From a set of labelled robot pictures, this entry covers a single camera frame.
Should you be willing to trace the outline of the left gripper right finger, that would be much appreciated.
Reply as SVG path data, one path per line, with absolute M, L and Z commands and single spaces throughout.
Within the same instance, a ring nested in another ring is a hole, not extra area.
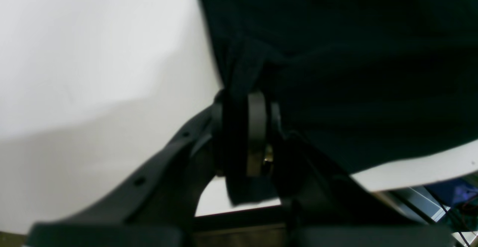
M 289 247 L 454 247 L 446 226 L 423 224 L 364 190 L 295 133 L 270 106 L 272 179 L 286 213 Z

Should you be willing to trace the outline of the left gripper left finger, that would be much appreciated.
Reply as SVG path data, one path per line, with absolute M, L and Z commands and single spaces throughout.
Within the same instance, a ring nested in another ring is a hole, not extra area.
M 36 223 L 28 247 L 188 247 L 200 197 L 224 176 L 234 204 L 269 197 L 269 101 L 220 91 L 167 145 L 86 209 Z

